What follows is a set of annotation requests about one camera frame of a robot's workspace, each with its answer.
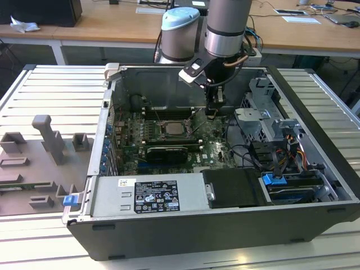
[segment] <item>barcode sticker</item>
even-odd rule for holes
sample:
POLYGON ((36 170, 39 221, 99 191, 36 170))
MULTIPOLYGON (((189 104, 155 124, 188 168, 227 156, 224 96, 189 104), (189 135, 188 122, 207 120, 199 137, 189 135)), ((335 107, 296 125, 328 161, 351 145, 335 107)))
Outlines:
POLYGON ((119 179, 118 186, 119 187, 134 187, 136 182, 136 178, 121 178, 119 179))

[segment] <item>white crumpled paper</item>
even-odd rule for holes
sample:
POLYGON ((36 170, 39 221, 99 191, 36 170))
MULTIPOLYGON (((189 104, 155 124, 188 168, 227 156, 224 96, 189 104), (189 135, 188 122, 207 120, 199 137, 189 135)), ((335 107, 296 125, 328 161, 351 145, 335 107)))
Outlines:
POLYGON ((11 16, 11 21, 12 21, 12 23, 10 23, 10 26, 18 32, 25 33, 25 31, 40 30, 40 28, 38 27, 38 25, 35 22, 18 21, 18 20, 15 20, 12 16, 11 16))

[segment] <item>side panel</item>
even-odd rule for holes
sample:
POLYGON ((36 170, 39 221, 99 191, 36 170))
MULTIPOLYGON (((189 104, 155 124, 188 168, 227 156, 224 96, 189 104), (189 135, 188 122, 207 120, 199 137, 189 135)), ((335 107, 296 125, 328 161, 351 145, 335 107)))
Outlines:
POLYGON ((94 260, 139 258, 310 241, 356 205, 140 220, 67 228, 94 260))

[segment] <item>floor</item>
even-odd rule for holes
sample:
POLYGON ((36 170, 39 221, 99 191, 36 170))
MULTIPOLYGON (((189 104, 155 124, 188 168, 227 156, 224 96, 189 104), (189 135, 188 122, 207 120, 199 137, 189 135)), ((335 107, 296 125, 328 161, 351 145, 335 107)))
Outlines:
MULTIPOLYGON (((55 65, 56 61, 49 46, 39 45, 10 45, 11 51, 23 64, 55 65)), ((65 53, 70 65, 104 65, 107 62, 144 63, 152 61, 151 49, 134 48, 106 48, 107 60, 102 61, 100 50, 92 47, 65 47, 65 53)), ((274 65, 278 68, 291 68, 295 56, 292 55, 263 55, 263 65, 274 65)), ((349 78, 356 72, 357 60, 351 58, 332 57, 325 62, 317 74, 337 94, 346 85, 349 78)), ((0 55, 0 96, 2 96, 21 71, 22 66, 3 48, 0 55)), ((347 86, 343 99, 360 85, 360 72, 347 86)))

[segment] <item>laptop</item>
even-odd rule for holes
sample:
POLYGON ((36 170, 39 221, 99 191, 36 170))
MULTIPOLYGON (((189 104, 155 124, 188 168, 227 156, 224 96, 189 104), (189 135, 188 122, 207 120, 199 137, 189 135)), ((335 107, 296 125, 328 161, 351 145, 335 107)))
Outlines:
POLYGON ((333 21, 336 24, 346 24, 351 21, 357 21, 358 23, 360 23, 360 17, 358 16, 325 14, 324 17, 327 17, 329 20, 333 21))

